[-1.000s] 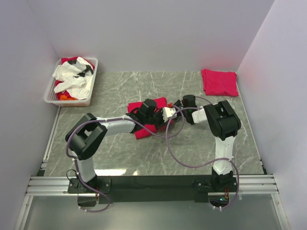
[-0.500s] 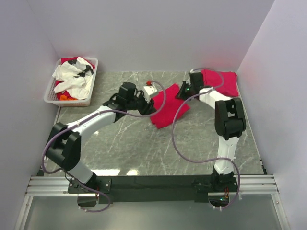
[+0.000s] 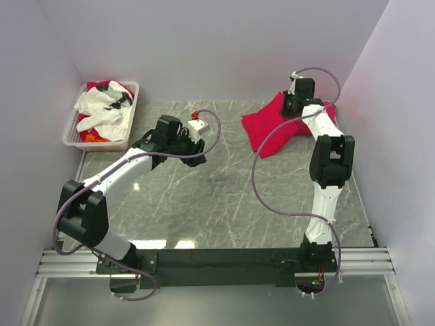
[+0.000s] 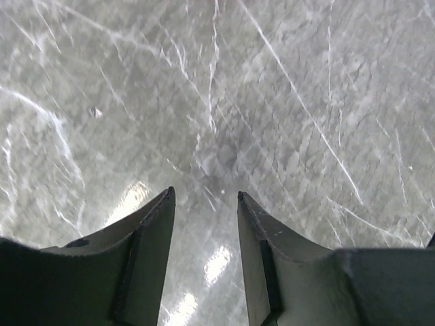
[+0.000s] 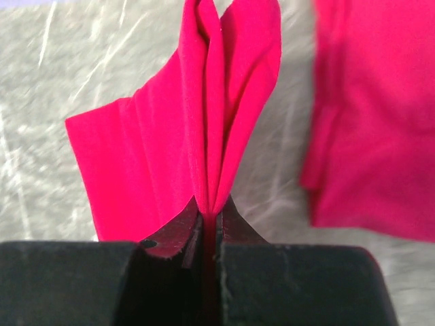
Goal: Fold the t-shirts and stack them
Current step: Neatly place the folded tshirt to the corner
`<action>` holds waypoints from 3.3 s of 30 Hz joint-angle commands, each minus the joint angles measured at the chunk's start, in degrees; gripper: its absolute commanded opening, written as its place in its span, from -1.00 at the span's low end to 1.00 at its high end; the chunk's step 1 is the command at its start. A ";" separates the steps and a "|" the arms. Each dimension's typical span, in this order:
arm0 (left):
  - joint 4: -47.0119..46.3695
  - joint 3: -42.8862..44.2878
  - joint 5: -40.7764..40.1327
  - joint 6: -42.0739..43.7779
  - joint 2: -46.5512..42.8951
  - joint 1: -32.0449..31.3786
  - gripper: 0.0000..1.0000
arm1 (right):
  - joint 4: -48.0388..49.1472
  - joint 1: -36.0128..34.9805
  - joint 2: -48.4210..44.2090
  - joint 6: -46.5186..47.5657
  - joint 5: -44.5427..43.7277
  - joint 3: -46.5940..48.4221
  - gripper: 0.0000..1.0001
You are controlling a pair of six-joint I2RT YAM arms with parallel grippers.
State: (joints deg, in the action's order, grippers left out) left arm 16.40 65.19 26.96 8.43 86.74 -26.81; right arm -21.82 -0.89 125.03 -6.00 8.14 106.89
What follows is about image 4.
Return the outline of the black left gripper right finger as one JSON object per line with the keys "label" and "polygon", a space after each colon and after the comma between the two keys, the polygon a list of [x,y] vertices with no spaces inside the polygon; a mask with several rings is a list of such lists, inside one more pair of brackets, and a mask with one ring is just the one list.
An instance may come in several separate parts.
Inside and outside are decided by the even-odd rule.
{"label": "black left gripper right finger", "polygon": [[238,194],[250,325],[433,325],[434,244],[327,249]]}

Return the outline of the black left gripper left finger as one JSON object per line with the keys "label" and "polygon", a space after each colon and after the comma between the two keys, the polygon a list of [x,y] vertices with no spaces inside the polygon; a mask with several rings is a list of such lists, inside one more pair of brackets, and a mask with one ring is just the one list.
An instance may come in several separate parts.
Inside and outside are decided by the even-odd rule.
{"label": "black left gripper left finger", "polygon": [[2,325],[156,325],[175,220],[172,187],[63,247],[1,239]]}

